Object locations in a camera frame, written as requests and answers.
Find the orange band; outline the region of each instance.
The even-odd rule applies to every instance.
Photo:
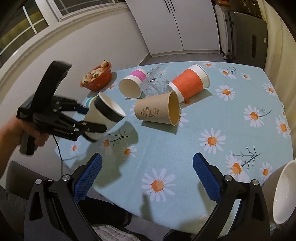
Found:
[[[204,89],[202,80],[191,69],[186,69],[182,74],[175,78],[172,83],[182,93],[184,99],[188,99]]]

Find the paper cup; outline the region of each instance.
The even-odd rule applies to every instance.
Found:
[[[198,64],[193,64],[168,84],[169,91],[178,95],[179,102],[199,93],[210,86],[206,71]]]
[[[262,191],[269,221],[281,227],[296,207],[296,161],[274,171],[263,184]]]
[[[119,82],[119,90],[124,96],[130,99],[138,99],[142,94],[140,84],[146,78],[147,72],[145,70],[136,69]]]
[[[138,100],[135,115],[139,120],[177,125],[180,118],[180,105],[175,92],[150,96]]]
[[[93,98],[89,98],[86,103],[89,111],[84,117],[85,121],[104,124],[109,131],[113,126],[120,122],[126,114],[121,107],[102,92]],[[102,138],[104,133],[85,132],[84,138],[91,142],[96,142]]]

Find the person's arm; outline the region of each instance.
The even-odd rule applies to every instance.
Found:
[[[20,145],[24,131],[35,138],[35,145],[37,146],[44,146],[49,136],[34,129],[33,123],[12,117],[0,129],[0,178],[13,151]]]

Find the beige curtain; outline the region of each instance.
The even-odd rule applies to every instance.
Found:
[[[296,157],[296,42],[277,12],[264,0],[258,0],[268,25],[268,51],[265,73],[273,84],[291,128]]]

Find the window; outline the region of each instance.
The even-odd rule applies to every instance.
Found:
[[[35,0],[29,0],[16,12],[0,36],[0,68],[24,43],[48,27]]]
[[[59,20],[64,19],[73,13],[82,12],[88,9],[115,5],[125,0],[47,0]]]

